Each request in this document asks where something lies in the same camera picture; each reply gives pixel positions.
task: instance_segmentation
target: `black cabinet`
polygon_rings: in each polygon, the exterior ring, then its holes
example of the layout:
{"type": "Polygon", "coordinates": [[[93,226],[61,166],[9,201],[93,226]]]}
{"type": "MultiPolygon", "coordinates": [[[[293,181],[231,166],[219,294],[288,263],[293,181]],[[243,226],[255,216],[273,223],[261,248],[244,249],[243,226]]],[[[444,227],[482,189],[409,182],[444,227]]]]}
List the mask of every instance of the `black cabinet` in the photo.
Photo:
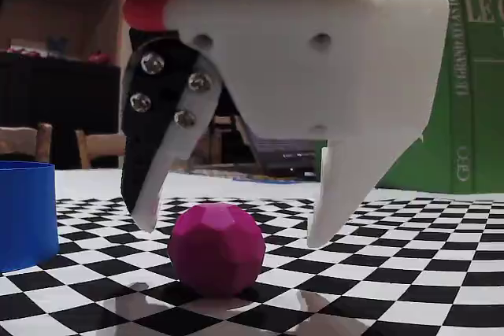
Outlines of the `black cabinet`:
{"type": "MultiPolygon", "coordinates": [[[[58,169],[80,167],[75,130],[116,133],[120,69],[80,61],[0,53],[0,126],[54,127],[51,160],[58,169]]],[[[116,167],[116,158],[98,162],[116,167]]]]}

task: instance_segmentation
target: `wooden chair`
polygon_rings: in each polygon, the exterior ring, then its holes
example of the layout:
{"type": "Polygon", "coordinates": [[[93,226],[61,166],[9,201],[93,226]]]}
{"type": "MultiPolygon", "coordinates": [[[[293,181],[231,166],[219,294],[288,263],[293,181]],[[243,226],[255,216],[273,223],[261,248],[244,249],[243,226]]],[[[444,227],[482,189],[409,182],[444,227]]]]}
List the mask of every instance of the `wooden chair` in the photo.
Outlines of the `wooden chair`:
{"type": "Polygon", "coordinates": [[[76,130],[80,166],[91,169],[91,162],[98,157],[123,157],[126,137],[122,134],[91,134],[76,130]]]}
{"type": "Polygon", "coordinates": [[[0,127],[0,154],[19,153],[41,163],[50,162],[50,144],[53,127],[39,124],[31,127],[0,127]]]}

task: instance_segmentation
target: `table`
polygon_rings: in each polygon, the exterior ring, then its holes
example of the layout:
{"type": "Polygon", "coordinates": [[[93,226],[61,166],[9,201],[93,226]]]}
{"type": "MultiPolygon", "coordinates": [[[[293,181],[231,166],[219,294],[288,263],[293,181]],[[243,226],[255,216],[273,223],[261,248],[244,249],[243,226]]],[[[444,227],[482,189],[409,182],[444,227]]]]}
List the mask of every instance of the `table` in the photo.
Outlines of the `table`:
{"type": "Polygon", "coordinates": [[[157,230],[146,234],[119,182],[117,170],[57,173],[60,254],[0,276],[1,336],[504,332],[502,195],[373,191],[329,244],[311,250],[317,184],[169,175],[157,230]],[[166,253],[177,216],[202,197],[244,207],[265,236],[257,283],[232,300],[183,287],[166,253]]]}

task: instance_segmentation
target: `bookshelf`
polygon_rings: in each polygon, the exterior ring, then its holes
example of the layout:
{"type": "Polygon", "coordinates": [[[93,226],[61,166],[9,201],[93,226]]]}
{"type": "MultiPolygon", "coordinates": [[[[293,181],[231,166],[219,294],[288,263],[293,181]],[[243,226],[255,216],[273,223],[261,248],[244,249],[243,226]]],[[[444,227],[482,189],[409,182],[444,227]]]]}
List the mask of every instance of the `bookshelf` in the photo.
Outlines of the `bookshelf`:
{"type": "Polygon", "coordinates": [[[2,0],[0,49],[13,39],[66,37],[67,54],[86,60],[96,50],[119,63],[123,0],[2,0]]]}

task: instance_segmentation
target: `book spine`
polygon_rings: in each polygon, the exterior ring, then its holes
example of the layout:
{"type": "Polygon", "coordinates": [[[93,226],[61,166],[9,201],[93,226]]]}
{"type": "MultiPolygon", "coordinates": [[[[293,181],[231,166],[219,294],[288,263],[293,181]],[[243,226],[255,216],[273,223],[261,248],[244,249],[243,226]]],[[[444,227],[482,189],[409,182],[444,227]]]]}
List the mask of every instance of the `book spine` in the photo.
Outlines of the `book spine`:
{"type": "Polygon", "coordinates": [[[448,43],[451,58],[452,192],[474,190],[473,90],[463,0],[450,2],[448,43]]]}

